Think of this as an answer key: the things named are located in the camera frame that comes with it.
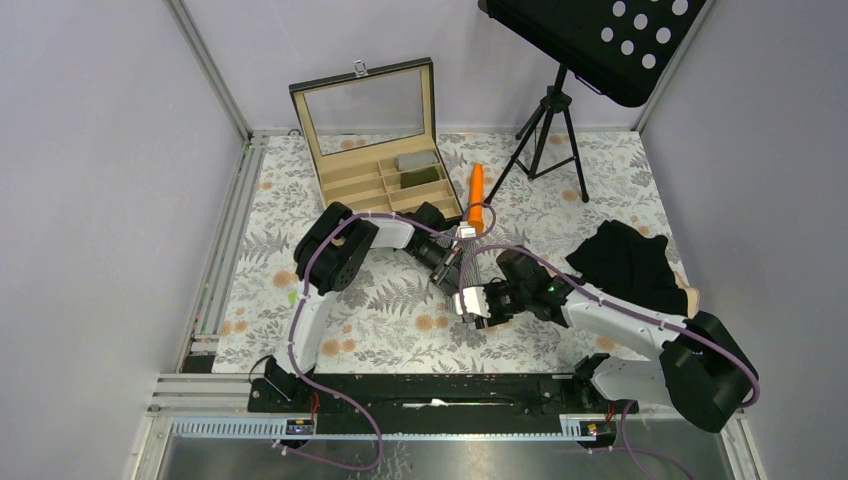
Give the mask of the grey striped underwear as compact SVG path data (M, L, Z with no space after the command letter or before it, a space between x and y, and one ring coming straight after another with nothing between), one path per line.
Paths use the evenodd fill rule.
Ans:
M473 252L482 245L482 242L479 240L462 242L461 250L463 252L463 260L462 266L460 270L460 274L462 276L461 284L459 284L461 291L465 287L472 286L484 286L484 281L481 278L478 257L473 254ZM456 313L455 305L453 302L453 296L451 296L451 301L453 303L452 310Z

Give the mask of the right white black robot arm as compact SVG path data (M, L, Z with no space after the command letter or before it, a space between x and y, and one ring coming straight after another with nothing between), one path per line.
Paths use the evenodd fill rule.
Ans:
M576 368L575 402L597 412L610 401L674 408L692 425L720 432L760 395L759 377L716 316L663 313L619 299L557 270L521 246L503 245L500 282L472 285L462 266L455 307L476 328L532 313L538 320L605 336L639 354L637 360L595 354Z

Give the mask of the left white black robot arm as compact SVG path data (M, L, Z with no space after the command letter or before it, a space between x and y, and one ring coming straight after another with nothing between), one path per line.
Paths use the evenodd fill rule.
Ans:
M272 398L288 411L309 401L311 387L302 376L314 369L331 307L353 282L369 251L407 253L429 269L432 283L452 296L459 291L463 246L477 237L467 221L446 220L427 202L412 213L356 214L340 202L330 204L294 252L299 279L294 315L263 373Z

